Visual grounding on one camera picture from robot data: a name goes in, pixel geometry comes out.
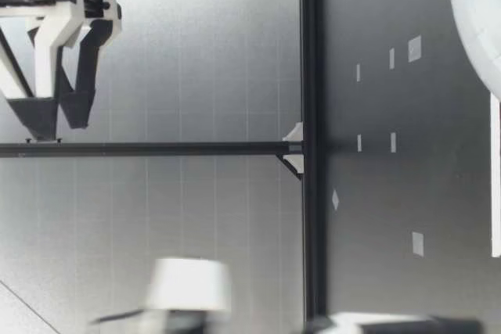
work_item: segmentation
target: black cable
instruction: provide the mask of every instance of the black cable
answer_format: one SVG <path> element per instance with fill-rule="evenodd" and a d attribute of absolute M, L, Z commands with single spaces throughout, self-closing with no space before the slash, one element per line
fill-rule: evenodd
<path fill-rule="evenodd" d="M 125 313 L 120 313 L 120 314 L 113 314 L 111 316 L 97 318 L 96 320 L 88 323 L 86 332 L 88 332 L 92 326 L 98 326 L 98 332 L 101 332 L 99 327 L 102 324 L 106 324 L 107 322 L 112 322 L 112 321 L 125 320 L 127 318 L 133 318 L 133 317 L 139 316 L 140 314 L 144 313 L 144 311 L 145 311 L 144 309 L 138 309 L 136 311 L 130 311 L 130 312 L 125 312 Z"/>
<path fill-rule="evenodd" d="M 56 334 L 61 334 L 61 332 L 56 329 L 50 322 L 48 322 L 45 318 L 43 318 L 30 304 L 28 304 L 24 299 L 19 296 L 13 289 L 11 289 L 7 284 L 5 284 L 1 279 L 0 279 L 0 285 L 2 285 L 7 291 L 9 291 L 12 295 L 14 295 L 23 305 L 28 308 L 31 313 L 33 313 L 35 316 L 37 316 L 40 320 L 42 320 L 53 332 Z"/>

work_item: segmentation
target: white tape marker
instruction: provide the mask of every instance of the white tape marker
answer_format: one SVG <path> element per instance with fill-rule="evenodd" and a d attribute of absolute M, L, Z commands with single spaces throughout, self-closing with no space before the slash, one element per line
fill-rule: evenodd
<path fill-rule="evenodd" d="M 390 70 L 395 69 L 395 49 L 390 50 Z"/>
<path fill-rule="evenodd" d="M 396 153 L 397 152 L 397 134 L 392 133 L 390 134 L 390 143 L 391 143 L 391 152 Z"/>
<path fill-rule="evenodd" d="M 413 232 L 413 253 L 424 257 L 424 235 L 419 232 Z"/>

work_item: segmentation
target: gray panel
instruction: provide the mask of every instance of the gray panel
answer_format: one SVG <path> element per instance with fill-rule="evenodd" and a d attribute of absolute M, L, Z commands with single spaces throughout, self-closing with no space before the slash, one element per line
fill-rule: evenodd
<path fill-rule="evenodd" d="M 113 218 L 139 219 L 146 215 L 146 183 L 113 183 Z"/>
<path fill-rule="evenodd" d="M 229 272 L 237 284 L 239 281 L 247 281 L 250 277 L 249 255 L 247 251 L 247 244 L 245 247 L 240 248 L 232 246 L 232 244 L 228 246 L 220 246 L 218 244 L 218 259 L 228 265 Z M 248 294 L 246 294 L 245 296 L 241 296 L 240 299 L 248 297 Z M 236 309 L 236 312 L 237 314 L 246 314 L 248 311 Z"/>
<path fill-rule="evenodd" d="M 181 185 L 180 181 L 149 181 L 148 215 L 155 218 L 180 213 Z"/>
<path fill-rule="evenodd" d="M 250 283 L 250 301 L 255 314 L 278 314 L 280 312 L 279 279 L 255 279 Z"/>
<path fill-rule="evenodd" d="M 79 185 L 75 216 L 78 221 L 109 221 L 112 189 L 109 182 L 100 185 Z"/>
<path fill-rule="evenodd" d="M 476 316 L 493 330 L 500 291 L 490 257 L 489 93 L 450 0 L 325 4 L 329 141 L 347 146 L 327 161 L 327 194 L 336 189 L 341 201 L 330 210 L 331 311 Z M 409 63 L 408 41 L 419 35 L 422 58 Z M 413 254 L 412 232 L 424 234 L 424 257 Z"/>
<path fill-rule="evenodd" d="M 279 212 L 278 182 L 251 181 L 249 207 L 252 214 L 277 214 Z"/>
<path fill-rule="evenodd" d="M 181 178 L 181 158 L 147 158 L 148 179 L 150 181 L 178 181 Z"/>
<path fill-rule="evenodd" d="M 213 114 L 181 115 L 181 141 L 211 142 L 214 141 Z"/>
<path fill-rule="evenodd" d="M 216 139 L 221 142 L 242 142 L 247 140 L 247 115 L 244 113 L 217 114 Z"/>
<path fill-rule="evenodd" d="M 112 313 L 111 275 L 109 257 L 84 257 L 77 260 L 77 327 Z"/>
<path fill-rule="evenodd" d="M 110 258 L 111 223 L 109 221 L 77 222 L 76 251 L 79 257 Z"/>
<path fill-rule="evenodd" d="M 246 113 L 247 89 L 245 76 L 219 79 L 215 83 L 215 110 L 217 113 Z"/>
<path fill-rule="evenodd" d="M 241 156 L 217 156 L 216 177 L 219 180 L 247 178 L 247 158 Z"/>
<path fill-rule="evenodd" d="M 247 215 L 218 214 L 216 226 L 218 255 L 219 248 L 222 246 L 241 249 L 246 249 L 249 246 L 249 219 Z"/>
<path fill-rule="evenodd" d="M 150 218 L 148 251 L 155 257 L 178 257 L 182 245 L 181 212 Z"/>
<path fill-rule="evenodd" d="M 218 180 L 216 207 L 218 215 L 247 215 L 248 183 L 245 180 Z"/>
<path fill-rule="evenodd" d="M 41 221 L 38 230 L 40 258 L 70 258 L 75 255 L 74 221 Z"/>
<path fill-rule="evenodd" d="M 214 168 L 213 156 L 183 158 L 182 178 L 185 181 L 214 179 Z"/>
<path fill-rule="evenodd" d="M 38 214 L 43 221 L 72 221 L 74 219 L 73 184 L 45 186 L 39 196 Z"/>
<path fill-rule="evenodd" d="M 249 81 L 249 111 L 251 113 L 276 113 L 279 106 L 276 79 L 252 79 Z"/>
<path fill-rule="evenodd" d="M 249 241 L 251 248 L 278 249 L 280 246 L 280 216 L 254 214 L 249 216 Z"/>
<path fill-rule="evenodd" d="M 213 180 L 185 181 L 182 186 L 183 212 L 190 215 L 214 216 L 215 192 Z"/>
<path fill-rule="evenodd" d="M 141 219 L 115 220 L 112 228 L 114 258 L 141 257 L 147 251 L 147 221 Z"/>
<path fill-rule="evenodd" d="M 148 142 L 181 141 L 181 118 L 170 111 L 149 111 L 146 138 Z"/>
<path fill-rule="evenodd" d="M 268 141 L 279 138 L 276 113 L 249 115 L 249 141 Z"/>
<path fill-rule="evenodd" d="M 281 163 L 275 156 L 249 156 L 249 180 L 279 180 Z"/>

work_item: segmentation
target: black plastic part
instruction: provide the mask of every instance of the black plastic part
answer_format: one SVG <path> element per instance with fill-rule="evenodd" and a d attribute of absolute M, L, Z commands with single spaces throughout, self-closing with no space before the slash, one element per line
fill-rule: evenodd
<path fill-rule="evenodd" d="M 80 156 L 275 156 L 277 154 L 291 154 L 290 143 L 146 142 L 103 144 L 0 144 L 0 158 Z"/>
<path fill-rule="evenodd" d="M 19 64 L 17 63 L 16 57 L 14 56 L 13 51 L 10 48 L 10 45 L 7 42 L 7 39 L 5 38 L 5 35 L 3 34 L 1 28 L 0 28 L 0 43 L 2 44 L 2 47 L 5 49 L 5 53 L 7 54 L 7 57 L 9 58 L 11 64 L 14 67 L 17 77 L 19 78 L 21 85 L 23 85 L 24 91 L 26 92 L 28 97 L 32 97 L 33 93 L 31 92 L 31 88 L 28 85 L 26 78 L 23 75 L 23 71 L 21 70 Z"/>
<path fill-rule="evenodd" d="M 38 141 L 56 139 L 57 99 L 9 99 L 7 102 L 34 138 Z"/>
<path fill-rule="evenodd" d="M 75 89 L 72 89 L 63 66 L 59 65 L 59 100 L 72 129 L 88 126 L 96 95 L 99 49 L 110 38 L 112 31 L 112 21 L 96 20 L 92 23 L 91 30 L 80 44 Z"/>
<path fill-rule="evenodd" d="M 303 225 L 305 263 L 305 319 L 327 315 L 327 212 L 325 124 L 318 43 L 322 0 L 301 0 L 301 87 L 305 131 Z"/>
<path fill-rule="evenodd" d="M 92 321 L 90 323 L 90 325 L 101 325 L 101 324 L 106 324 L 107 322 L 126 320 L 129 318 L 137 317 L 143 313 L 144 313 L 143 309 L 138 309 L 136 311 L 124 312 L 124 313 L 119 313 L 119 314 L 112 314 L 110 316 L 97 318 L 96 320 Z"/>
<path fill-rule="evenodd" d="M 479 321 L 432 318 L 426 321 L 362 325 L 364 334 L 482 334 Z"/>

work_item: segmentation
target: vertical black bar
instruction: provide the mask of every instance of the vertical black bar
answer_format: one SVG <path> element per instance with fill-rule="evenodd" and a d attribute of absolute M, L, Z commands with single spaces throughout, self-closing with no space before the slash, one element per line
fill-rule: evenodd
<path fill-rule="evenodd" d="M 327 215 L 324 103 L 319 64 L 323 0 L 301 0 L 301 82 L 305 130 L 303 179 L 305 318 L 327 314 Z"/>

